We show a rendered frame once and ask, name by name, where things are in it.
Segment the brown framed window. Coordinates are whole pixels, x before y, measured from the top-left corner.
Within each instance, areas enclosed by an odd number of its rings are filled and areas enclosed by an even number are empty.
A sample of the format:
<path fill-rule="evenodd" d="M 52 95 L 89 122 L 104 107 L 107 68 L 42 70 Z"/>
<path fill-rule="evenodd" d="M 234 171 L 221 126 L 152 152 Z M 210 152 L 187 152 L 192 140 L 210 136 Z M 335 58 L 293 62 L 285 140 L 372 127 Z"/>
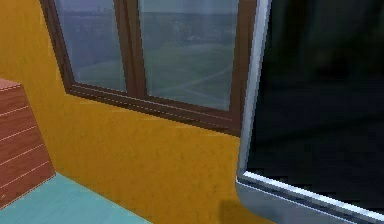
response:
<path fill-rule="evenodd" d="M 239 0 L 230 105 L 210 109 L 147 94 L 138 0 L 113 0 L 122 55 L 125 92 L 83 84 L 74 79 L 54 0 L 40 0 L 65 92 L 156 117 L 239 136 L 245 104 L 248 63 L 257 0 Z"/>

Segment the silver framed television set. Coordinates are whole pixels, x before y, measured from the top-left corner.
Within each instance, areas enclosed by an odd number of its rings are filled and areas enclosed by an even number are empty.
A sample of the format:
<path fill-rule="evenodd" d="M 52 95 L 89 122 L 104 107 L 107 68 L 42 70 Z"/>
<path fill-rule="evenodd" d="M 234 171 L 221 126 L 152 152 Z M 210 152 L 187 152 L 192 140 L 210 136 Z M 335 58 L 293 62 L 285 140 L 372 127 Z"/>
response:
<path fill-rule="evenodd" d="M 236 190 L 275 224 L 384 224 L 384 0 L 257 0 Z"/>

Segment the reddish wooden chest of drawers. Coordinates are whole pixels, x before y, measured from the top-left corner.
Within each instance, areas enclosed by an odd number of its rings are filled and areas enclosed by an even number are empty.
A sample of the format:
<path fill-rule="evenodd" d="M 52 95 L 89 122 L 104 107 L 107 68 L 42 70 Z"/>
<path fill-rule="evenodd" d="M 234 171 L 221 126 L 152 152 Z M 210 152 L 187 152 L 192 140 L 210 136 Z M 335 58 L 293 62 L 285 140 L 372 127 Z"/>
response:
<path fill-rule="evenodd" d="M 0 210 L 54 176 L 23 85 L 0 78 Z"/>

